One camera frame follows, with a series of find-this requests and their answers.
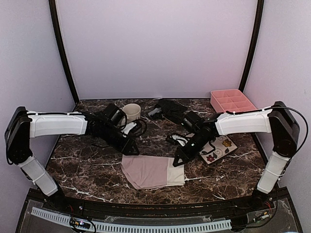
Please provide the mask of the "pink and white underwear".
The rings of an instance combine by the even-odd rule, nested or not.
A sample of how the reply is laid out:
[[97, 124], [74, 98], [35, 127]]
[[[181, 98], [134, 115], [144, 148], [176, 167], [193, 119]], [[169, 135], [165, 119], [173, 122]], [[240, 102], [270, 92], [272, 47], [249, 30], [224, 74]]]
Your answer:
[[124, 155], [121, 170], [136, 190], [183, 186], [184, 166], [174, 167], [173, 161], [170, 157]]

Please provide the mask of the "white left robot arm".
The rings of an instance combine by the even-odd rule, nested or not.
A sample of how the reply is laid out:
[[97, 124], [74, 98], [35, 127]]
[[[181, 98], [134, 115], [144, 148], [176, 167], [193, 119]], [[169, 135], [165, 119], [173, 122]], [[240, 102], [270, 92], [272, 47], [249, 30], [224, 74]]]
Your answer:
[[18, 107], [4, 134], [7, 163], [17, 165], [45, 196], [50, 197], [50, 205], [63, 212], [69, 202], [34, 156], [30, 140], [52, 135], [91, 135], [104, 140], [123, 155], [139, 155], [135, 140], [125, 132], [127, 126], [119, 125], [125, 117], [125, 112], [114, 104], [95, 113], [43, 113]]

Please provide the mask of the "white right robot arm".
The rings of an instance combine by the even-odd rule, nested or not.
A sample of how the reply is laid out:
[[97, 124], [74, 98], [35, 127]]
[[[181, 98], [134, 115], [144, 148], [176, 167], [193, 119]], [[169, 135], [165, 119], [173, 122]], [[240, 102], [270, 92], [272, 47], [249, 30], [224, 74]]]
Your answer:
[[300, 127], [292, 115], [293, 110], [283, 102], [248, 112], [217, 113], [202, 119], [194, 112], [185, 115], [182, 125], [193, 134], [188, 142], [176, 149], [173, 166], [191, 161], [203, 147], [219, 136], [235, 133], [270, 133], [274, 147], [266, 168], [257, 184], [257, 193], [248, 199], [248, 207], [259, 210], [290, 160], [298, 152]]

